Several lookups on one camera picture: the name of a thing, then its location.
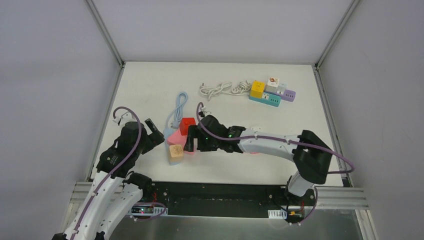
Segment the red cube socket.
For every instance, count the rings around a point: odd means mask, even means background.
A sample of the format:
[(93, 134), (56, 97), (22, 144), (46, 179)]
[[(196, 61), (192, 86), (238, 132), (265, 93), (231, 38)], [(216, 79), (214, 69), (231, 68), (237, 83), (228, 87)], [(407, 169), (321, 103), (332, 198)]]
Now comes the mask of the red cube socket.
[(183, 117), (179, 123), (179, 130), (182, 136), (187, 136), (189, 133), (189, 127), (196, 125), (194, 117)]

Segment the white plug adapter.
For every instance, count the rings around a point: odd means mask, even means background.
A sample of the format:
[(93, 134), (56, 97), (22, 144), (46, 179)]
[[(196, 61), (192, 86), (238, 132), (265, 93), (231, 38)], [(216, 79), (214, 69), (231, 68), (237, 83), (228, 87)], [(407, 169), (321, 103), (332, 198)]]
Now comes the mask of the white plug adapter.
[(262, 128), (258, 124), (251, 126), (250, 129), (252, 131), (261, 131), (262, 130)]

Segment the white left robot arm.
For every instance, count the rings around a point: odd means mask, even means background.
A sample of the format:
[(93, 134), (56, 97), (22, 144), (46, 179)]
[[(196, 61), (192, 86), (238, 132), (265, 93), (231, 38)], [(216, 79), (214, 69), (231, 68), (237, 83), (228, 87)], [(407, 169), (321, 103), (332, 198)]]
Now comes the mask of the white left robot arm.
[(164, 135), (149, 118), (120, 124), (120, 135), (100, 154), (94, 180), (74, 220), (54, 240), (107, 240), (132, 206), (152, 198), (152, 179), (130, 170), (140, 156), (164, 142)]

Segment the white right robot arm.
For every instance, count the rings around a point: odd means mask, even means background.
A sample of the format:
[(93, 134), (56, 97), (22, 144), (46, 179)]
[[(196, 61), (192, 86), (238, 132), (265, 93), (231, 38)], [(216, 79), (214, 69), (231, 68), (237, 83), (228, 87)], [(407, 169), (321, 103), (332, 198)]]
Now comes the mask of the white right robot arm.
[(259, 153), (280, 157), (296, 166), (284, 190), (284, 200), (296, 205), (307, 190), (326, 182), (332, 160), (331, 149), (314, 132), (303, 130), (299, 135), (279, 135), (254, 131), (244, 126), (226, 127), (212, 115), (203, 117), (187, 130), (184, 151), (227, 153)]

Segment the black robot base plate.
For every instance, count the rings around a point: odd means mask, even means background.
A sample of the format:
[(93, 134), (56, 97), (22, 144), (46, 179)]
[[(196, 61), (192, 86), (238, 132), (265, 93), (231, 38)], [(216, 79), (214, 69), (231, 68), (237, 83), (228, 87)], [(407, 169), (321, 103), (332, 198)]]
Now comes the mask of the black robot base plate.
[(313, 189), (299, 197), (285, 185), (153, 182), (128, 216), (191, 216), (224, 218), (303, 219), (316, 203)]

